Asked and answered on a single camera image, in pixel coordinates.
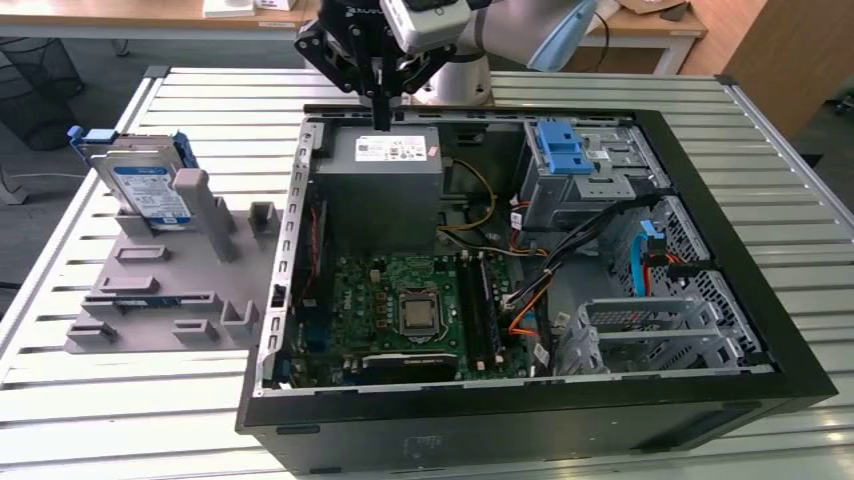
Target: blue plastic latch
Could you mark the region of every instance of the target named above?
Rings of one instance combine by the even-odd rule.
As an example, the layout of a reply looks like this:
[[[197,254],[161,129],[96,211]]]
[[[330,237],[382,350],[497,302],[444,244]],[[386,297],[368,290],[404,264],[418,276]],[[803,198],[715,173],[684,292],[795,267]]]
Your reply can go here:
[[[521,322],[519,322],[519,327],[525,330],[536,330],[536,315],[531,312],[525,312],[521,316]]]
[[[68,135],[68,144],[70,145],[72,150],[77,153],[77,156],[82,159],[86,165],[89,164],[89,161],[86,159],[85,153],[82,153],[82,151],[80,150],[80,145],[82,145],[84,143],[109,145],[116,140],[116,138],[118,138],[118,132],[102,128],[89,130],[89,133],[86,135],[82,135],[82,127],[80,127],[78,125],[70,127],[65,135]]]
[[[189,139],[186,135],[181,132],[176,132],[172,135],[174,150],[177,150],[177,155],[184,162],[184,167],[186,168],[198,168],[198,162],[196,160],[196,156],[192,153],[192,149],[189,148]]]
[[[584,155],[583,139],[568,122],[537,122],[539,141],[548,171],[557,175],[592,173],[595,167]]]
[[[85,143],[97,143],[102,145],[109,145],[118,138],[118,132],[106,128],[93,128],[89,130],[89,133],[82,137],[82,141]]]

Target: metal workbench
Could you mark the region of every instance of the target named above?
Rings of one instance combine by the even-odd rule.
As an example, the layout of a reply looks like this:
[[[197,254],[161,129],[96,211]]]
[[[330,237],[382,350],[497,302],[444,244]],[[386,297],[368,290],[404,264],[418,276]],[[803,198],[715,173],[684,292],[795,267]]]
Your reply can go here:
[[[705,77],[496,73],[492,81],[499,105],[663,112],[840,393],[687,453],[418,478],[851,478],[854,221],[739,89]],[[178,127],[229,207],[281,204],[306,102],[354,99],[310,71],[173,68],[144,79],[117,128]],[[254,439],[233,433],[244,351],[62,352],[118,232],[105,193],[90,173],[0,323],[0,477],[288,478]]]

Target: green motherboard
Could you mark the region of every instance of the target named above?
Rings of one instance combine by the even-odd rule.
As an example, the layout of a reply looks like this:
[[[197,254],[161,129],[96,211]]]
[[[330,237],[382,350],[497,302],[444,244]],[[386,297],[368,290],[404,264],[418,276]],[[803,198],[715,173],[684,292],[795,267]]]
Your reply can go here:
[[[455,262],[455,256],[337,258],[328,350],[308,365],[316,386],[357,383],[346,374],[348,366],[364,356],[389,353],[455,355],[455,380],[523,375],[519,345],[500,346],[500,362],[472,367],[464,325],[471,319],[460,308]],[[508,265],[500,256],[484,257],[481,265],[489,282],[484,288],[497,311],[499,299],[511,289]]]

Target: desk leg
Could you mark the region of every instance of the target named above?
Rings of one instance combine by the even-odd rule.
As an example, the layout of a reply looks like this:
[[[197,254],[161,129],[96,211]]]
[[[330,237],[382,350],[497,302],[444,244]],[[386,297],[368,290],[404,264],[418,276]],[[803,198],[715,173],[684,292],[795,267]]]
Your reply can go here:
[[[667,50],[655,66],[653,75],[675,75],[679,73],[684,59],[693,45],[693,37],[669,37]]]

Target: floor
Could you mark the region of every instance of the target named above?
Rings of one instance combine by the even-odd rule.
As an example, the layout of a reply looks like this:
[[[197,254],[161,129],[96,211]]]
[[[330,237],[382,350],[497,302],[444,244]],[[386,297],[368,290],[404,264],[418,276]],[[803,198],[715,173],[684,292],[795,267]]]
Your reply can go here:
[[[129,44],[130,55],[116,57],[106,40],[66,40],[85,91],[70,101],[80,124],[110,127],[149,65],[188,67],[300,68],[301,59],[286,43],[145,41]],[[504,69],[507,62],[495,62]],[[793,142],[801,152],[824,153],[816,171],[848,208],[854,208],[854,113],[843,117],[821,110]],[[85,167],[70,150],[32,152],[0,126],[0,165],[10,175],[82,175]],[[74,194],[80,179],[68,176],[18,178],[30,196],[25,205],[0,205],[0,282],[22,282],[44,243]],[[0,289],[0,314],[14,292]]]

